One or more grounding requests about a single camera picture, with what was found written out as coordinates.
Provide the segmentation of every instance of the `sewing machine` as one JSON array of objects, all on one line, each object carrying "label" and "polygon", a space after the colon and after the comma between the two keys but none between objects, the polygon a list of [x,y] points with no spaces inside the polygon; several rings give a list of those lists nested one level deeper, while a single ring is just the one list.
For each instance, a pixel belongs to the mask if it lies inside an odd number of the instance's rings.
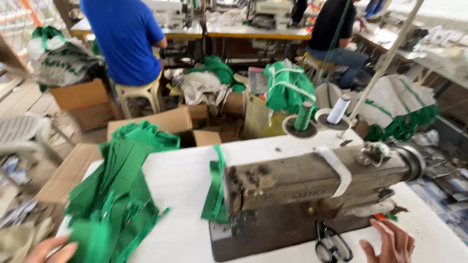
[{"label": "sewing machine", "polygon": [[[375,213],[401,211],[390,199],[395,194],[390,186],[424,173],[423,157],[408,146],[364,143],[328,151],[227,167],[223,191],[231,224],[210,222],[214,259],[223,262],[314,240],[314,220],[339,233],[367,227]],[[330,155],[351,173],[344,191]]]},{"label": "sewing machine", "polygon": [[271,29],[286,29],[291,24],[292,1],[257,0],[252,5],[251,17],[267,16],[272,18]]},{"label": "sewing machine", "polygon": [[[379,28],[384,29],[388,26],[394,26],[401,28],[403,23],[406,21],[406,17],[397,15],[392,12],[386,12],[379,19]],[[400,50],[413,51],[415,46],[429,34],[427,29],[423,28],[424,24],[419,22],[413,22],[408,31],[406,32],[405,39],[399,46]]]},{"label": "sewing machine", "polygon": [[143,0],[143,2],[153,10],[161,28],[176,29],[191,26],[191,17],[186,4],[177,0]]}]

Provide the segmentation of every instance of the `blue shirt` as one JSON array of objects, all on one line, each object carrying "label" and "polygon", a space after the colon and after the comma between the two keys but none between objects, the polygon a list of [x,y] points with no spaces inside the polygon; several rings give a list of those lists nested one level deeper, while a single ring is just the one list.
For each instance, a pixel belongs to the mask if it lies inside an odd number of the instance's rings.
[{"label": "blue shirt", "polygon": [[151,45],[164,39],[164,34],[143,2],[81,0],[80,5],[115,83],[140,86],[158,78],[161,63]]}]

